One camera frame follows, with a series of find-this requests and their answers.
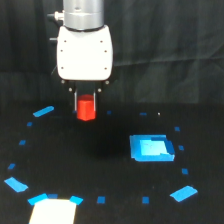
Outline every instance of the black table surface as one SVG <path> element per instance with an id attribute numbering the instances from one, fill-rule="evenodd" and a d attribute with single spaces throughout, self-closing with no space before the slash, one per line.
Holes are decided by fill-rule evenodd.
<path id="1" fill-rule="evenodd" d="M 55 110 L 35 118 L 45 106 Z M 27 199 L 43 193 L 83 198 L 75 224 L 223 223 L 223 124 L 224 107 L 216 105 L 108 104 L 96 120 L 83 122 L 66 104 L 13 104 L 0 117 L 0 223 L 29 223 Z M 129 136 L 138 134 L 165 134 L 174 162 L 131 159 Z M 4 183 L 10 177 L 29 188 L 16 193 Z M 185 186 L 198 193 L 179 203 L 170 197 Z M 106 203 L 97 204 L 98 196 Z"/>

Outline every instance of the blue square tile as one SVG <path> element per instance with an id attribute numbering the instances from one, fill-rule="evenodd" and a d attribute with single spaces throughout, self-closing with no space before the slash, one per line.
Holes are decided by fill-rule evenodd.
<path id="1" fill-rule="evenodd" d="M 12 169 L 15 167 L 15 165 L 16 165 L 16 164 L 11 163 L 11 164 L 9 165 L 8 169 L 9 169 L 9 170 L 12 170 Z"/>
<path id="2" fill-rule="evenodd" d="M 140 113 L 140 116 L 147 116 L 147 113 Z"/>
<path id="3" fill-rule="evenodd" d="M 105 204 L 105 197 L 99 196 L 97 199 L 97 204 Z"/>
<path id="4" fill-rule="evenodd" d="M 19 145 L 25 145 L 26 144 L 26 140 L 21 140 L 20 142 L 19 142 Z"/>
<path id="5" fill-rule="evenodd" d="M 184 174 L 184 175 L 188 175 L 188 169 L 182 169 L 182 174 Z"/>
<path id="6" fill-rule="evenodd" d="M 181 151 L 184 151 L 184 147 L 182 145 L 178 146 Z"/>
<path id="7" fill-rule="evenodd" d="M 149 197 L 142 197 L 142 204 L 149 204 Z"/>
<path id="8" fill-rule="evenodd" d="M 28 123 L 27 123 L 27 127 L 31 127 L 32 125 L 33 125 L 32 122 L 28 122 Z"/>
<path id="9" fill-rule="evenodd" d="M 175 131 L 180 131 L 180 128 L 179 127 L 175 127 Z"/>
<path id="10" fill-rule="evenodd" d="M 58 195 L 57 194 L 48 194 L 47 197 L 50 199 L 57 199 Z"/>

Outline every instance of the white robot housing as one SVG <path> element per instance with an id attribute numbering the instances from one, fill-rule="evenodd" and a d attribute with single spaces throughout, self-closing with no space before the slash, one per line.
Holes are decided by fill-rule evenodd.
<path id="1" fill-rule="evenodd" d="M 111 75 L 113 47 L 104 25 L 104 0 L 63 0 L 57 68 L 63 80 L 103 81 Z"/>

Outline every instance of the blue paper piece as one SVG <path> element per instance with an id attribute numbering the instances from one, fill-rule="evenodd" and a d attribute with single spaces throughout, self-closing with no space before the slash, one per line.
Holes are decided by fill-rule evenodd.
<path id="1" fill-rule="evenodd" d="M 174 192 L 170 196 L 173 197 L 176 201 L 180 202 L 180 201 L 183 201 L 184 199 L 189 198 L 190 196 L 196 194 L 197 192 L 198 191 L 196 189 L 194 189 L 193 187 L 186 186 L 186 187 Z"/>
<path id="2" fill-rule="evenodd" d="M 45 199 L 48 199 L 47 195 L 46 194 L 41 194 L 41 195 L 38 195 L 38 196 L 36 196 L 34 198 L 28 199 L 28 202 L 31 205 L 35 205 L 37 202 L 45 200 Z"/>
<path id="3" fill-rule="evenodd" d="M 72 196 L 70 198 L 70 201 L 73 202 L 73 203 L 75 203 L 75 204 L 77 204 L 77 205 L 80 205 L 82 203 L 83 199 L 82 198 L 75 197 L 75 196 Z"/>
<path id="4" fill-rule="evenodd" d="M 16 180 L 14 177 L 11 177 L 4 181 L 6 184 L 8 184 L 14 191 L 22 192 L 25 191 L 28 186 L 25 184 L 20 183 L 18 180 Z"/>
<path id="5" fill-rule="evenodd" d="M 131 158 L 135 158 L 136 152 L 140 150 L 140 140 L 151 140 L 152 138 L 166 138 L 166 135 L 133 135 L 130 136 Z"/>
<path id="6" fill-rule="evenodd" d="M 174 129 L 175 129 L 175 131 L 180 131 L 179 127 L 175 127 Z"/>
<path id="7" fill-rule="evenodd" d="M 47 197 L 50 199 L 57 199 L 58 195 L 57 194 L 48 194 Z"/>
<path id="8" fill-rule="evenodd" d="M 31 127 L 32 125 L 33 125 L 32 122 L 28 122 L 28 123 L 27 123 L 27 127 Z"/>
<path id="9" fill-rule="evenodd" d="M 42 110 L 39 110 L 39 111 L 33 113 L 33 115 L 34 115 L 34 117 L 40 117 L 40 116 L 42 116 L 44 114 L 47 114 L 47 113 L 49 113 L 49 112 L 51 112 L 53 110 L 54 110 L 54 107 L 50 106 L 50 107 L 46 107 L 46 108 L 44 108 Z"/>
<path id="10" fill-rule="evenodd" d="M 130 136 L 130 144 L 131 144 L 131 158 L 134 158 L 136 161 L 139 162 L 159 162 L 159 161 L 167 161 L 167 162 L 171 162 L 174 161 L 174 157 L 175 157 L 175 151 L 173 148 L 172 143 L 169 144 L 170 141 L 168 141 L 167 139 L 164 140 L 165 143 L 165 147 L 167 147 L 167 145 L 170 147 L 166 148 L 166 151 L 160 151 L 160 154 L 158 153 L 157 155 L 146 155 L 146 153 L 144 153 L 144 148 L 142 150 L 141 148 L 141 141 L 144 142 L 144 140 L 164 140 L 166 139 L 165 135 L 134 135 L 134 136 Z"/>
<path id="11" fill-rule="evenodd" d="M 25 145 L 26 144 L 26 140 L 21 140 L 20 142 L 19 142 L 19 145 Z"/>
<path id="12" fill-rule="evenodd" d="M 105 197 L 99 196 L 97 199 L 97 204 L 105 204 Z"/>
<path id="13" fill-rule="evenodd" d="M 164 141 L 140 140 L 142 156 L 159 156 L 167 154 Z"/>
<path id="14" fill-rule="evenodd" d="M 182 174 L 184 174 L 184 175 L 188 175 L 188 169 L 182 169 Z"/>
<path id="15" fill-rule="evenodd" d="M 142 197 L 142 204 L 149 204 L 149 197 Z"/>
<path id="16" fill-rule="evenodd" d="M 184 151 L 184 147 L 182 145 L 178 146 L 181 151 Z"/>
<path id="17" fill-rule="evenodd" d="M 9 169 L 9 170 L 12 170 L 12 169 L 15 167 L 15 165 L 16 165 L 16 164 L 11 163 L 11 164 L 9 165 L 8 169 Z"/>

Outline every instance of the black background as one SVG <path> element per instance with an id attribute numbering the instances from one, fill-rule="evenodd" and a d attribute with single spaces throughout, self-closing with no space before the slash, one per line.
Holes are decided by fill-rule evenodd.
<path id="1" fill-rule="evenodd" d="M 75 224 L 223 222 L 223 106 L 108 104 L 96 120 L 82 122 L 65 104 L 34 118 L 45 106 L 14 104 L 1 116 L 1 223 L 28 223 L 33 207 L 27 200 L 43 193 L 83 198 Z M 131 159 L 129 136 L 136 134 L 165 134 L 174 162 Z M 13 170 L 7 170 L 10 163 L 16 164 Z M 16 193 L 4 183 L 10 177 L 29 188 Z M 169 196 L 187 185 L 198 194 L 180 203 Z M 98 196 L 106 197 L 104 205 L 96 203 Z M 149 205 L 142 204 L 143 196 Z"/>
<path id="2" fill-rule="evenodd" d="M 1 108 L 12 100 L 67 101 L 57 74 L 62 0 L 0 0 Z M 104 102 L 223 103 L 223 0 L 105 0 L 118 81 Z"/>

